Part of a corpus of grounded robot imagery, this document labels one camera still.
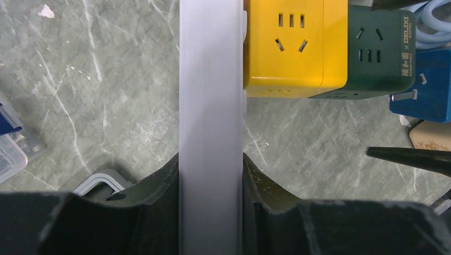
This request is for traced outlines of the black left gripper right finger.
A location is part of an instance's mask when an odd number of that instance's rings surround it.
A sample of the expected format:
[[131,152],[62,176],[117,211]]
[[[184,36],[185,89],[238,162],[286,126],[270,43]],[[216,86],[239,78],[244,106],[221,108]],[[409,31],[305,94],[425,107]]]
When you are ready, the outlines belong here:
[[300,199],[244,155],[243,254],[450,254],[450,228],[416,202]]

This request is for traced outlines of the white power strip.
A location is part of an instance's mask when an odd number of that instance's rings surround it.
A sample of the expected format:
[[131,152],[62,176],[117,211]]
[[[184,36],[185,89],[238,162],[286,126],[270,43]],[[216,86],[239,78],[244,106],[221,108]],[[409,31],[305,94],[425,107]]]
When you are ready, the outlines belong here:
[[242,253],[242,1],[181,1],[180,254]]

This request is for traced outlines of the blue cube charger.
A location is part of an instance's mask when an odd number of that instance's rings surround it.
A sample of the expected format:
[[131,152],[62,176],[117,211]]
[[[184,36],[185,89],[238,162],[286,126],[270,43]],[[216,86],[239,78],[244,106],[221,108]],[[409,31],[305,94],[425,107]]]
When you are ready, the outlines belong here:
[[450,47],[416,53],[412,87],[390,96],[392,113],[421,120],[450,122]]

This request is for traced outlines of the yellow cube adapter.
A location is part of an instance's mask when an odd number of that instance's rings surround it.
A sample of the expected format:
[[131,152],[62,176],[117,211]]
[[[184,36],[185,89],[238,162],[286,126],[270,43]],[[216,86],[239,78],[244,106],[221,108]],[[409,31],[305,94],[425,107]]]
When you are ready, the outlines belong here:
[[348,80],[347,1],[244,2],[244,89],[253,98],[308,98]]

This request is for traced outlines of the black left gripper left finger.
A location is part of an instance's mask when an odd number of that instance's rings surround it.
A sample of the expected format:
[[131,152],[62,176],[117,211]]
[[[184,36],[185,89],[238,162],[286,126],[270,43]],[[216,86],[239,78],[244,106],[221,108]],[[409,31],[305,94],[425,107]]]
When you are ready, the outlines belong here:
[[1,193],[1,254],[178,254],[179,157],[104,200]]

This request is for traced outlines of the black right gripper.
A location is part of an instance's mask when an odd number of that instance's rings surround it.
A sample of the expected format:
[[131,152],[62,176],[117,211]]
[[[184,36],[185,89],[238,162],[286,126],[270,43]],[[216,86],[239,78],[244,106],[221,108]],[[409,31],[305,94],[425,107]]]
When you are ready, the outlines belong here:
[[[366,155],[450,177],[450,151],[397,147],[368,147]],[[443,217],[450,217],[450,190],[430,208]]]

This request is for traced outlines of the peach cube charger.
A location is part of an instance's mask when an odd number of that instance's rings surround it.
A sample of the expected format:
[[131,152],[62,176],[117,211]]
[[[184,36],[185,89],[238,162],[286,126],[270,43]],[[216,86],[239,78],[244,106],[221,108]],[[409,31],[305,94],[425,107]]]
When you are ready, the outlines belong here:
[[416,149],[450,151],[450,123],[423,121],[409,133]]

